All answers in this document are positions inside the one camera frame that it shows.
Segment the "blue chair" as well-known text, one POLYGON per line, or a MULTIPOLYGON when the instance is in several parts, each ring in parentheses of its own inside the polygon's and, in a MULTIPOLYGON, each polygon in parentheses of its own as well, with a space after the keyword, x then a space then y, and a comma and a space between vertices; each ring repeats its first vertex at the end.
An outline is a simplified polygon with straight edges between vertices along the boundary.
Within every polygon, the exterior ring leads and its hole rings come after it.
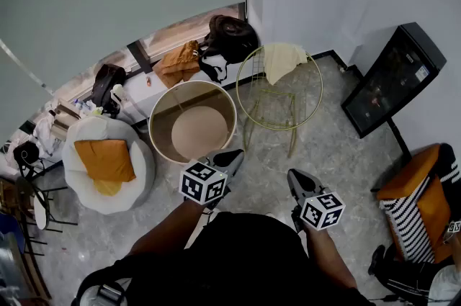
POLYGON ((0 212, 0 233, 12 233, 16 239, 20 253, 24 253, 25 238, 17 219, 11 215, 0 212))

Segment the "small black bag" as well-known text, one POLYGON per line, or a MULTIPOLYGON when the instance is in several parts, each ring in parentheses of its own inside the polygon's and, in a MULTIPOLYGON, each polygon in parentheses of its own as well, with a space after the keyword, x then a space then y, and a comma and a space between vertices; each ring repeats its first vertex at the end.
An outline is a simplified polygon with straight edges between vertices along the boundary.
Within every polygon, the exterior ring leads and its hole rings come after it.
POLYGON ((13 156, 18 166, 22 168, 35 163, 40 157, 40 151, 35 143, 26 141, 13 150, 13 156))

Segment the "brown jacket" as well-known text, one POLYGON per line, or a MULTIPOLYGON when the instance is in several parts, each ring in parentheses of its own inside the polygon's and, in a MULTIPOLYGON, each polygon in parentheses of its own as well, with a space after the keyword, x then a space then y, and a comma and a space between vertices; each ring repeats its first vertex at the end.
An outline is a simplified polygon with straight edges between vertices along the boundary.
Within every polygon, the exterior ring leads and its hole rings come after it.
POLYGON ((180 81, 188 81, 200 71, 199 44, 192 40, 173 49, 157 62, 153 71, 168 89, 180 81))

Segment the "black backpack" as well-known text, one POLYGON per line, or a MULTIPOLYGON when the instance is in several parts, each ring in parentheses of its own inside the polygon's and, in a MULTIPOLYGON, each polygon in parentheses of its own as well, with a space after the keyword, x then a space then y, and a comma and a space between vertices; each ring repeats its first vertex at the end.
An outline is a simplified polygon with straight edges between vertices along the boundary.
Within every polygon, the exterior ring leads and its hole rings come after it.
POLYGON ((215 15, 209 22, 210 32, 198 45, 199 67, 211 81, 221 83, 227 79, 229 64, 242 63, 259 48, 254 28, 247 22, 225 15, 215 15), (205 62, 206 58, 220 55, 225 60, 224 69, 205 62))

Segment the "black metal chair white seat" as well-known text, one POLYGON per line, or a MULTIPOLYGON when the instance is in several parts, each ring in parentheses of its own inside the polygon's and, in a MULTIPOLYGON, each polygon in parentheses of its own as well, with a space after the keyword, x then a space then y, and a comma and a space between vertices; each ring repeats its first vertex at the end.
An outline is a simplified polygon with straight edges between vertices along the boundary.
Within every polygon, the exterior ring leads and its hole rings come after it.
POLYGON ((45 254, 32 249, 33 245, 47 246, 48 242, 30 235, 29 227, 42 232, 63 233, 61 229, 51 228, 50 224, 74 226, 77 222, 61 220, 55 217, 50 204, 54 202, 53 194, 68 191, 68 186, 41 189, 24 174, 20 174, 14 183, 14 194, 19 210, 19 224, 24 236, 24 252, 43 257, 45 254))

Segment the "white beanbag chair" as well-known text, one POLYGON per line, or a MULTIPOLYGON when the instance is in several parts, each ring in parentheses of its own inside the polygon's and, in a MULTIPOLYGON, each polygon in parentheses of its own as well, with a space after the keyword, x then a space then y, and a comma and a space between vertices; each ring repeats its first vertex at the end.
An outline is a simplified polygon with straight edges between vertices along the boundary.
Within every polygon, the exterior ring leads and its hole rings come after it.
POLYGON ((156 166, 153 154, 129 124, 108 117, 90 116, 69 127, 62 150, 65 180, 83 206, 103 215, 128 211, 141 205, 153 186, 156 166), (74 143, 80 140, 124 140, 135 178, 122 182, 113 196, 98 192, 87 173, 74 143))

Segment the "person's black shirt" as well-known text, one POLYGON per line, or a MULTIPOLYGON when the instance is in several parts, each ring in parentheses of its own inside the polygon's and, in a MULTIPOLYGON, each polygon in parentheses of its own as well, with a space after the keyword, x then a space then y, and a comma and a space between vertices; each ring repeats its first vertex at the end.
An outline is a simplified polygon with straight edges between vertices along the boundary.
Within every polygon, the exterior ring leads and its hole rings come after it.
POLYGON ((93 272, 71 306, 89 306, 103 285, 119 292, 109 306, 374 306, 329 280, 292 228, 249 213, 220 212, 186 249, 93 272))

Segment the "dark brown handbag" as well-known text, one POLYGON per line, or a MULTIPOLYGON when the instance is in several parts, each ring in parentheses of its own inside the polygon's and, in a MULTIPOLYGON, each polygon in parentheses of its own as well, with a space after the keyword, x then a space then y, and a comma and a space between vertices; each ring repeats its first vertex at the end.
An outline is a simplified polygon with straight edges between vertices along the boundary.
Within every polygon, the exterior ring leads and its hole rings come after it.
POLYGON ((103 113, 115 116, 119 113, 120 107, 111 97, 111 90, 116 84, 123 85, 126 79, 125 69, 115 65, 103 64, 95 76, 91 100, 101 107, 103 113))

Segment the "white plastic bags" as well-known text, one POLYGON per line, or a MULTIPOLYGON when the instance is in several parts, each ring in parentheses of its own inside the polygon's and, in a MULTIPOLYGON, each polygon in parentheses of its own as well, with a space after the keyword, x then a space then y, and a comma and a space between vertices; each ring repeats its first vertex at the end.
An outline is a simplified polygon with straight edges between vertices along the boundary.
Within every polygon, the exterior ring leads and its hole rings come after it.
POLYGON ((44 158, 57 157, 61 153, 61 140, 51 132, 53 117, 50 114, 36 122, 33 136, 39 148, 40 155, 44 158))

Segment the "cream clothes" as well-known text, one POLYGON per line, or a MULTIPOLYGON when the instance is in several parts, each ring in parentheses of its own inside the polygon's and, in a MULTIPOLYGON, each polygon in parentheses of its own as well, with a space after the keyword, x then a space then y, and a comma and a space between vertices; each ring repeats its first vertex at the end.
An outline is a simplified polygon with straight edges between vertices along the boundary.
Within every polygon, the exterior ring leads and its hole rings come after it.
POLYGON ((307 62, 307 54, 299 45, 277 42, 264 46, 264 72, 272 86, 298 65, 307 62))

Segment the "person's right forearm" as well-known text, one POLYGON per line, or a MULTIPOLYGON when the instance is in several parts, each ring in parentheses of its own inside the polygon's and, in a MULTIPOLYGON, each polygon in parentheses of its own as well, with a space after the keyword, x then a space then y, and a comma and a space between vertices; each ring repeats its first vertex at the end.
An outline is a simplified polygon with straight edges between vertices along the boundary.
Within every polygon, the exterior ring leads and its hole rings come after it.
POLYGON ((357 288, 352 273, 340 256, 327 230, 315 230, 304 226, 309 257, 326 278, 343 289, 357 288))

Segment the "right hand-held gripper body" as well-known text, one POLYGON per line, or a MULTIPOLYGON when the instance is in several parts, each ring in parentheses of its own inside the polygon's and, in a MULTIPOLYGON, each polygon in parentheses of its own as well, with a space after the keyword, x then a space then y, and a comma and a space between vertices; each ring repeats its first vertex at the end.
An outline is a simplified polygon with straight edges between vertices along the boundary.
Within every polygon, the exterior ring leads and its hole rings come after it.
POLYGON ((345 204, 336 192, 328 192, 307 198, 302 206, 297 205, 291 214, 295 231, 299 233, 307 225, 314 230, 324 230, 337 225, 345 204))

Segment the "beige paper bags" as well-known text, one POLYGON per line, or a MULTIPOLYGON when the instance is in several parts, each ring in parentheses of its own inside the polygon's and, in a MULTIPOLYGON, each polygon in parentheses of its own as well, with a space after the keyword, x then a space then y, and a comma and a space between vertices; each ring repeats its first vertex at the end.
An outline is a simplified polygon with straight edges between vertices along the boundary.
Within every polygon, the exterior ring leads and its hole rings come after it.
POLYGON ((59 140, 65 141, 70 126, 81 119, 79 110, 71 103, 58 99, 54 109, 50 109, 52 124, 50 132, 59 140))

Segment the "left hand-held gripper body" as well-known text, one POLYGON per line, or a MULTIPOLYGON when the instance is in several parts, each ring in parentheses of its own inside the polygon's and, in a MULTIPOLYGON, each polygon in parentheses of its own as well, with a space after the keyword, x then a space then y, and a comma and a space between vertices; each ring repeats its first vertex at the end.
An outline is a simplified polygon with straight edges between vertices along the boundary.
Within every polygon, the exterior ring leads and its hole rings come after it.
POLYGON ((185 198, 212 210, 231 190, 229 175, 211 166, 208 161, 192 159, 180 174, 179 193, 185 198))

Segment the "round beige laundry basket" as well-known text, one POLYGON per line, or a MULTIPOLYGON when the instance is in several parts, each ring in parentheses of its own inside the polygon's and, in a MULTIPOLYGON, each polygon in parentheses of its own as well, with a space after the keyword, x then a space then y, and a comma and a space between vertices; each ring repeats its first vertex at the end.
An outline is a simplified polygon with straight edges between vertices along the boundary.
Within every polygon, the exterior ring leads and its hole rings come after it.
POLYGON ((184 165, 226 148, 236 122, 235 102, 224 88, 210 81, 187 81, 158 99, 148 129, 158 154, 184 165))

